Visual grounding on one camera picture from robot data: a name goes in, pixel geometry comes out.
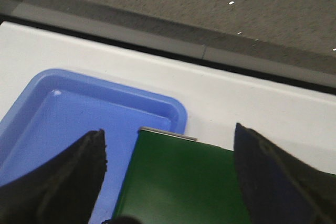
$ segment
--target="green book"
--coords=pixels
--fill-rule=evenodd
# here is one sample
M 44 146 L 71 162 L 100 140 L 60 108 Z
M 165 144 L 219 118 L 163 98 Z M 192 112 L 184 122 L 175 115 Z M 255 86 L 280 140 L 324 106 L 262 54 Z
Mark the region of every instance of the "green book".
M 233 152 L 143 128 L 113 217 L 144 224 L 245 224 Z

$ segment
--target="table surface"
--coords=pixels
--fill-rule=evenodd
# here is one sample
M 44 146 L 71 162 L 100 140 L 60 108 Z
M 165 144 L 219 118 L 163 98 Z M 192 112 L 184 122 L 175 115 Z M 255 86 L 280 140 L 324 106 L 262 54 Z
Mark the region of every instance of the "table surface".
M 178 99 L 186 135 L 232 150 L 235 124 L 336 173 L 336 96 L 9 22 L 0 26 L 0 119 L 37 73 L 63 68 Z

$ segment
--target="green box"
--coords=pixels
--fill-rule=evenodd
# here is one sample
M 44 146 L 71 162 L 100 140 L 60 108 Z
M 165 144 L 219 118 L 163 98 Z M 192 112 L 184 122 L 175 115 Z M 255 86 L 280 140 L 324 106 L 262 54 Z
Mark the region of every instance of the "green box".
M 188 137 L 139 130 L 113 217 L 144 224 L 248 224 L 233 152 Z

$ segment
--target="white table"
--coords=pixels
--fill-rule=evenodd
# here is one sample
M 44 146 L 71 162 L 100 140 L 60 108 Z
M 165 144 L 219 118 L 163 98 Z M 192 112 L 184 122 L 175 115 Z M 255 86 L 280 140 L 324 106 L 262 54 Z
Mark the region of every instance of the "white table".
M 63 68 L 172 96 L 186 135 L 233 148 L 236 122 L 305 162 L 336 173 L 336 96 L 4 22 L 0 119 L 37 73 Z

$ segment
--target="blue plastic tray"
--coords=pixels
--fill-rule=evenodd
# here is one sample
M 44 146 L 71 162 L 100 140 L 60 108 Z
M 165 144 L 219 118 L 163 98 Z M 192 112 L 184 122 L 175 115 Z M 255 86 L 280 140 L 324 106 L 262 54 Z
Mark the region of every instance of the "blue plastic tray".
M 141 126 L 184 133 L 186 111 L 163 95 L 51 69 L 36 75 L 0 123 L 0 185 L 90 130 L 104 129 L 108 171 L 90 223 L 111 217 Z

